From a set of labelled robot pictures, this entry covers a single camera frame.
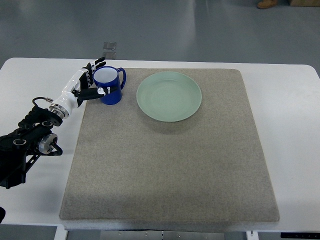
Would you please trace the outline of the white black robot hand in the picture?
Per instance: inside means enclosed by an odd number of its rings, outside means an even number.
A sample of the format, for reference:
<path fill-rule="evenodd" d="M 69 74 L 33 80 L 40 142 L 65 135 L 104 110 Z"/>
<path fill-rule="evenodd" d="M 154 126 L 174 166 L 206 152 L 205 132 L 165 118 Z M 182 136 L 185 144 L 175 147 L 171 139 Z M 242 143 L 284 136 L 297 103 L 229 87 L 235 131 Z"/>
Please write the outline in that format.
<path fill-rule="evenodd" d="M 84 101 L 101 99 L 105 93 L 94 83 L 93 74 L 104 66 L 107 66 L 107 63 L 105 58 L 101 57 L 78 70 L 63 88 L 61 95 L 53 100 L 50 111 L 59 112 L 67 118 L 73 109 L 80 107 Z"/>

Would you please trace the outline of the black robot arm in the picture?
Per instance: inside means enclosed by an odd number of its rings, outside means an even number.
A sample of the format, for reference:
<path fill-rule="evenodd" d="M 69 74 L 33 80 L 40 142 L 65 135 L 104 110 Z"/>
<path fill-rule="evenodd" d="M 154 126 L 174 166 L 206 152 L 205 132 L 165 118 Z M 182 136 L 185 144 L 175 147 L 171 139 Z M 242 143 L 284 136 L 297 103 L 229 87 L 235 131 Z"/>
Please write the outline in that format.
<path fill-rule="evenodd" d="M 34 98 L 32 110 L 18 123 L 18 128 L 0 137 L 0 186 L 6 189 L 24 184 L 27 172 L 39 157 L 63 154 L 58 136 L 52 132 L 54 126 L 63 123 L 62 114 L 39 107 L 37 100 L 53 102 L 46 97 Z"/>

